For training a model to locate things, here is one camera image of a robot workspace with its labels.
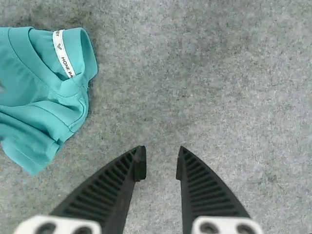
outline clothing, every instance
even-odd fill
[[[96,58],[82,28],[0,28],[0,55],[2,148],[36,174],[84,123]]]

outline screw hole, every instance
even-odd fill
[[[92,231],[90,228],[87,227],[83,227],[83,228],[79,228],[77,229],[74,234],[92,234]]]
[[[239,234],[255,234],[254,230],[245,224],[239,225],[237,231]]]
[[[36,234],[52,234],[55,228],[56,225],[54,223],[45,223],[37,229]]]
[[[203,223],[200,225],[200,231],[204,234],[217,234],[219,233],[218,228],[212,223]]]

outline carpet floor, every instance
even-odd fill
[[[0,153],[1,232],[145,145],[124,233],[180,234],[183,145],[265,232],[312,233],[311,12],[310,0],[0,0],[1,27],[84,27],[99,67],[85,124],[46,170]]]

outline neck label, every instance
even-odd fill
[[[67,74],[68,78],[72,78],[76,74],[65,50],[63,31],[64,30],[57,30],[53,32],[53,44],[55,52],[58,56],[58,60],[61,63],[65,73]]]

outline fabric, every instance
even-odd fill
[[[31,174],[45,168],[84,123],[88,82],[98,72],[84,29],[62,31],[58,45],[73,77],[58,58],[53,35],[32,27],[0,28],[0,140],[4,152]]]

